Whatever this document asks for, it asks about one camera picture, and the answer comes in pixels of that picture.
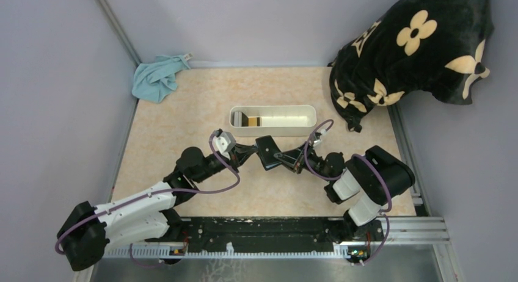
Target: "white tray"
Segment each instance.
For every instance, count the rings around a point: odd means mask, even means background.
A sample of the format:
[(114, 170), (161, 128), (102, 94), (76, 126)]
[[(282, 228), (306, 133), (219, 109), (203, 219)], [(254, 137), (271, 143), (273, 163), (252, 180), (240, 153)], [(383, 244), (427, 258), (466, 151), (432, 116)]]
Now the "white tray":
[[(241, 111), (248, 117), (260, 117), (261, 126), (233, 125), (233, 115)], [(309, 136), (316, 125), (316, 110), (311, 105), (236, 106), (230, 110), (230, 129), (237, 137), (302, 137)]]

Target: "white wall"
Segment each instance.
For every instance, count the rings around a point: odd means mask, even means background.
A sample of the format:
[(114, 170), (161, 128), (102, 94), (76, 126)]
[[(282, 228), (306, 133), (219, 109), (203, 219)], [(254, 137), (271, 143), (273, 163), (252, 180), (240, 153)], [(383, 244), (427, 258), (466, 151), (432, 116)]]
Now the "white wall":
[(108, 0), (144, 62), (327, 65), (397, 0)]
[(432, 210), (445, 217), (467, 281), (515, 281), (518, 225), (517, 0), (491, 0), (495, 32), (471, 106), (427, 93), (401, 102)]
[(109, 196), (133, 70), (94, 0), (0, 0), (0, 281), (71, 281), (57, 230)]

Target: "wooden tabletop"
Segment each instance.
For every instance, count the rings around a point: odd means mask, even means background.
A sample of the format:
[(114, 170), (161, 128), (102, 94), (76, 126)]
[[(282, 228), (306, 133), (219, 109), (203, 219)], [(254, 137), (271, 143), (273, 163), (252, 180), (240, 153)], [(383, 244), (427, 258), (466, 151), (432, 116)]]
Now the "wooden tabletop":
[[(229, 130), (228, 116), (234, 106), (309, 104), (318, 123), (334, 119), (335, 125), (316, 148), (319, 156), (353, 153), (379, 145), (399, 157), (398, 146), (386, 108), (377, 107), (362, 120), (361, 133), (348, 132), (329, 95), (330, 68), (224, 68), (184, 70), (178, 73), (178, 89), (159, 104), (140, 101), (129, 135), (113, 200), (140, 192), (161, 181), (175, 168), (181, 152), (197, 146), (209, 155), (208, 139), (215, 130)], [(255, 138), (237, 137), (251, 145)], [(276, 137), (281, 150), (301, 145), (305, 137)], [(325, 181), (303, 171), (300, 175), (283, 167), (264, 171), (252, 156), (239, 168), (241, 183), (226, 193), (196, 195), (175, 209), (182, 217), (294, 217), (342, 216), (359, 195), (336, 205), (326, 197)], [(214, 190), (235, 182), (229, 171), (212, 176), (198, 187)], [(415, 215), (410, 192), (393, 201), (389, 215)]]

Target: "black pillow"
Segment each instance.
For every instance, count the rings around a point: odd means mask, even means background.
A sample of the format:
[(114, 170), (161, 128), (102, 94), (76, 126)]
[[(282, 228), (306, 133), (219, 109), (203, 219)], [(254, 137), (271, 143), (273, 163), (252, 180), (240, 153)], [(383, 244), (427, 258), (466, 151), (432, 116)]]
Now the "black pillow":
[(333, 104), (357, 132), (375, 106), (414, 90), (471, 104), (470, 87), (489, 75), (481, 59), (492, 31), (489, 0), (400, 0), (330, 63)]

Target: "teal towel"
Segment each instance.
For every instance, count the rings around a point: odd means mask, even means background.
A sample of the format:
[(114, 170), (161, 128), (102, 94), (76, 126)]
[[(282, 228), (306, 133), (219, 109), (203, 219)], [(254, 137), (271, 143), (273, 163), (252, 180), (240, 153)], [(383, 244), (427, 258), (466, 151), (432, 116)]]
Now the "teal towel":
[(142, 63), (133, 76), (133, 96), (160, 103), (167, 95), (177, 89), (175, 73), (188, 70), (187, 55), (157, 56), (154, 63)]

